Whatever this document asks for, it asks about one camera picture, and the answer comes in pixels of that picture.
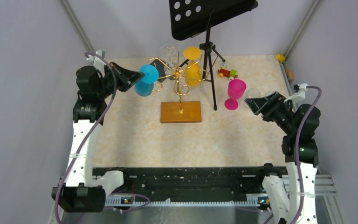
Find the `clear front wine glass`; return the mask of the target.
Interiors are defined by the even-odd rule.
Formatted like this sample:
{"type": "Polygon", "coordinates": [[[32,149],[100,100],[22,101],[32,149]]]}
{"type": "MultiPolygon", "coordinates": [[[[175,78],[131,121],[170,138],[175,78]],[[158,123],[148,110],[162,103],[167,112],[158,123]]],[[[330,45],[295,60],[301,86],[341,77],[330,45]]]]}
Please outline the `clear front wine glass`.
{"type": "Polygon", "coordinates": [[[243,105],[244,105],[244,109],[250,111],[249,106],[247,105],[247,103],[245,102],[246,99],[248,98],[259,98],[261,96],[261,93],[259,90],[255,89],[255,88],[250,88],[246,91],[245,93],[245,97],[243,99],[243,105]]]}

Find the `blue plastic wine glass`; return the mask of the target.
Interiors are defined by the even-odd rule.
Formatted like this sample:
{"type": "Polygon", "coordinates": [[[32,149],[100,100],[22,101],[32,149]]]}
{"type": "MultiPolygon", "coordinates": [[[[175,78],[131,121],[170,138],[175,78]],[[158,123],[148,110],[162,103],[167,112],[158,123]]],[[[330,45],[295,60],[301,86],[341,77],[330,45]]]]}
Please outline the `blue plastic wine glass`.
{"type": "Polygon", "coordinates": [[[139,71],[144,73],[145,76],[135,84],[135,92],[142,97],[147,97],[151,95],[154,89],[154,83],[159,78],[159,72],[155,66],[150,64],[143,65],[139,71]]]}

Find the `pink plastic wine glass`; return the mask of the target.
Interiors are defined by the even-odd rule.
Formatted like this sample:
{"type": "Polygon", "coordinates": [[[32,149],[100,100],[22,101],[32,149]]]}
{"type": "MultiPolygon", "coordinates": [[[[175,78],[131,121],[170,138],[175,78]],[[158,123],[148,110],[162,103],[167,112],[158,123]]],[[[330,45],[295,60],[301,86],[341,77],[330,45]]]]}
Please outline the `pink plastic wine glass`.
{"type": "Polygon", "coordinates": [[[224,106],[231,111],[234,111],[238,108],[239,103],[238,99],[240,99],[245,90],[247,88],[247,84],[241,79],[233,79],[228,83],[227,94],[228,99],[224,102],[224,106]]]}

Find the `yellow plastic wine glass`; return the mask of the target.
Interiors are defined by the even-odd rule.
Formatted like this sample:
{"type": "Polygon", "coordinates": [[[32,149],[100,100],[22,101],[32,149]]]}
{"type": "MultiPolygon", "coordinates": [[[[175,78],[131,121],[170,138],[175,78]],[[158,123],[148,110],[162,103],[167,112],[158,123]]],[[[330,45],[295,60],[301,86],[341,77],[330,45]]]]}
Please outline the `yellow plastic wine glass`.
{"type": "Polygon", "coordinates": [[[195,46],[187,47],[183,56],[188,59],[188,66],[185,69],[185,83],[188,86],[197,86],[201,83],[202,75],[199,73],[198,61],[202,55],[201,49],[195,46]]]}

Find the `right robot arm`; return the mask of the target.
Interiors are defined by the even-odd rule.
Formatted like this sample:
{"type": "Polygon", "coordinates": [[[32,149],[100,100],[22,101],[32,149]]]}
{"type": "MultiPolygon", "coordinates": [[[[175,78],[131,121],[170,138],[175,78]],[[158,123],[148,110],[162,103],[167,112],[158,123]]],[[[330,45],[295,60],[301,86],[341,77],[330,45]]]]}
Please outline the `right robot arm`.
{"type": "Polygon", "coordinates": [[[287,105],[288,99],[278,92],[245,100],[254,115],[276,123],[285,133],[282,152],[289,189],[284,186],[282,171],[270,163],[260,167],[255,179],[256,189],[268,195],[271,218],[276,224],[317,223],[315,179],[319,158],[313,136],[321,116],[316,107],[321,95],[319,91],[312,104],[302,104],[296,112],[287,105]]]}

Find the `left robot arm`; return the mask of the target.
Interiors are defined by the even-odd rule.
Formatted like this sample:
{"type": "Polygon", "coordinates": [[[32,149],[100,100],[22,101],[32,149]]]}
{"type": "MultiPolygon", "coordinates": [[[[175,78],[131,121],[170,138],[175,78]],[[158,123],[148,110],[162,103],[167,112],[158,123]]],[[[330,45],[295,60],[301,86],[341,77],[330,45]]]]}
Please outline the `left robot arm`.
{"type": "Polygon", "coordinates": [[[145,74],[111,62],[103,72],[92,65],[76,71],[77,101],[73,108],[73,140],[63,178],[52,189],[57,208],[68,213],[97,213],[104,209],[106,198],[117,190],[127,192],[131,181],[121,171],[107,171],[93,176],[93,160],[104,117],[112,105],[106,98],[117,91],[126,92],[145,74]]]}

